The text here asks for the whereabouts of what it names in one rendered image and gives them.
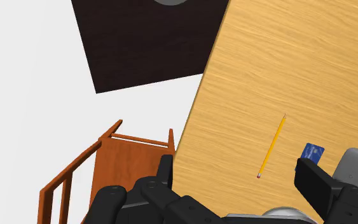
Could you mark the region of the light wooden table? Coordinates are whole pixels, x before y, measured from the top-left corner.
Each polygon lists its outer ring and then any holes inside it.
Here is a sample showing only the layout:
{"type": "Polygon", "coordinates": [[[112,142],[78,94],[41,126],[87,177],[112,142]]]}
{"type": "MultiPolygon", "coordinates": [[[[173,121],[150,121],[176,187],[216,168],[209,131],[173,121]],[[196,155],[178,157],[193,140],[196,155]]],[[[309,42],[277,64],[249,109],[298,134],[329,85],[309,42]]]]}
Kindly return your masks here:
{"type": "Polygon", "coordinates": [[[230,0],[174,158],[173,189],[220,216],[295,207],[306,143],[358,148],[358,0],[230,0]],[[265,169],[259,169],[284,114],[265,169]]]}

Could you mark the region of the yellow pencil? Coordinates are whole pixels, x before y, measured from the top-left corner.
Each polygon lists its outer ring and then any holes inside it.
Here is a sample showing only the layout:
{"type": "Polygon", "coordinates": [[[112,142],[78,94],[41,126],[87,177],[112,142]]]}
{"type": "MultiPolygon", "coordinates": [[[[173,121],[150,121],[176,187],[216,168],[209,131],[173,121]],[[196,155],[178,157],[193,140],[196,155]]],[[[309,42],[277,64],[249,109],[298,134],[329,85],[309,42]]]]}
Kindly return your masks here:
{"type": "Polygon", "coordinates": [[[264,169],[265,169],[265,166],[266,166],[266,164],[267,164],[267,162],[268,162],[268,159],[269,159],[269,157],[270,157],[270,155],[271,155],[271,153],[272,153],[272,150],[273,150],[273,148],[274,148],[274,146],[275,146],[275,144],[276,144],[276,142],[277,142],[277,139],[278,139],[278,137],[279,137],[279,134],[280,134],[280,132],[281,132],[283,126],[284,126],[284,123],[285,123],[285,121],[286,121],[286,118],[287,118],[287,113],[284,114],[283,118],[281,119],[281,121],[280,121],[280,123],[279,123],[279,126],[278,126],[278,128],[277,128],[277,131],[276,131],[276,133],[275,133],[275,135],[274,135],[274,137],[273,137],[273,140],[272,140],[272,142],[271,142],[271,144],[270,144],[270,147],[269,147],[269,149],[268,149],[268,151],[267,151],[267,153],[266,153],[266,156],[265,156],[265,158],[264,158],[264,160],[263,160],[263,163],[261,164],[261,167],[260,167],[260,169],[259,169],[258,175],[256,176],[256,178],[258,178],[258,179],[261,177],[261,175],[262,175],[262,173],[263,173],[263,171],[264,171],[264,169]]]}

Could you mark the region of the orange-brown wooden chair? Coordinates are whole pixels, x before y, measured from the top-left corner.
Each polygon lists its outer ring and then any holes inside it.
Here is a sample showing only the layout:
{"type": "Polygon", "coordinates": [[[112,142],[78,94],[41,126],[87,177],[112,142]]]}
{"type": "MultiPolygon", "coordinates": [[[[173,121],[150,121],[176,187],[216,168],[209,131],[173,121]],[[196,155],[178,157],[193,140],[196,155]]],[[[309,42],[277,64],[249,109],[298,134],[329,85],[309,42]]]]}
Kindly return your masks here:
{"type": "Polygon", "coordinates": [[[96,157],[90,202],[104,186],[121,185],[131,190],[139,178],[157,173],[163,155],[175,154],[172,129],[168,141],[161,142],[118,134],[122,122],[118,120],[40,191],[37,224],[50,224],[53,192],[59,185],[63,186],[59,224],[67,224],[73,172],[92,154],[96,157]]]}

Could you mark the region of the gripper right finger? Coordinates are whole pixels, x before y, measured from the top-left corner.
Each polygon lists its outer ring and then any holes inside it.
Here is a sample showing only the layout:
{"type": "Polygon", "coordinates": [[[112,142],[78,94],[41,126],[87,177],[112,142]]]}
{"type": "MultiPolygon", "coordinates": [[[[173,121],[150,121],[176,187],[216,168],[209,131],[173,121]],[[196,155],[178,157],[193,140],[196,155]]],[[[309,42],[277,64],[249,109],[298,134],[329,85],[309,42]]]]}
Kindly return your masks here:
{"type": "Polygon", "coordinates": [[[333,179],[308,158],[297,159],[294,185],[324,224],[358,224],[358,187],[333,179]]]}

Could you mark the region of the blue card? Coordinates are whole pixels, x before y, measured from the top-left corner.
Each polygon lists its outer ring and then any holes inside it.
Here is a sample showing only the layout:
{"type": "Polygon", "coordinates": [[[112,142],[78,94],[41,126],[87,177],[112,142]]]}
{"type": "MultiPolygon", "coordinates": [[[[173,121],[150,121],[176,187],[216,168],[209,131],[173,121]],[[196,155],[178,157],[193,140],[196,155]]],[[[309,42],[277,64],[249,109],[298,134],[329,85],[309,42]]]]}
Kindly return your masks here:
{"type": "Polygon", "coordinates": [[[303,152],[301,153],[301,158],[308,158],[313,163],[318,164],[322,154],[324,152],[324,148],[321,146],[317,146],[312,143],[306,143],[303,152]]]}

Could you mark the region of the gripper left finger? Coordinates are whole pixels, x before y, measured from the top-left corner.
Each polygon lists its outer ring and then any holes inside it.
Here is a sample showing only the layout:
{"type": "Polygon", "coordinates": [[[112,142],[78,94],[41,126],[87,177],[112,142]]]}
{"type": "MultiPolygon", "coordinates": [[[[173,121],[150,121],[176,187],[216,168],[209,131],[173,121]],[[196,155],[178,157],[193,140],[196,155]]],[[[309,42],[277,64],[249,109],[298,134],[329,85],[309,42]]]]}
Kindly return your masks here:
{"type": "Polygon", "coordinates": [[[156,176],[139,178],[130,191],[101,188],[84,224],[226,224],[193,197],[172,190],[173,156],[163,155],[156,176]]]}

